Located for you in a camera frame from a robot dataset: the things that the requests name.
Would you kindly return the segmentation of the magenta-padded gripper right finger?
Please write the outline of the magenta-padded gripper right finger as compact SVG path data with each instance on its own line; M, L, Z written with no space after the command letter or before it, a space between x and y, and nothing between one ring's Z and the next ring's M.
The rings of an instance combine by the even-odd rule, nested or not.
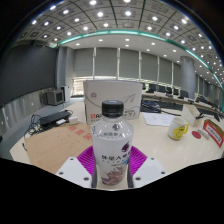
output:
M140 188L167 175L165 168L154 157L147 157L136 147L131 148L127 184L129 188Z

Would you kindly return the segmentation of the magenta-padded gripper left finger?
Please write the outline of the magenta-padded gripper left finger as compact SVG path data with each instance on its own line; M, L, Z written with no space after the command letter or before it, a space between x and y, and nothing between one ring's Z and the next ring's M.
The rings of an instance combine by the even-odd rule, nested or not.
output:
M81 187L95 188L97 170L93 147L88 147L78 157L69 157L56 175Z

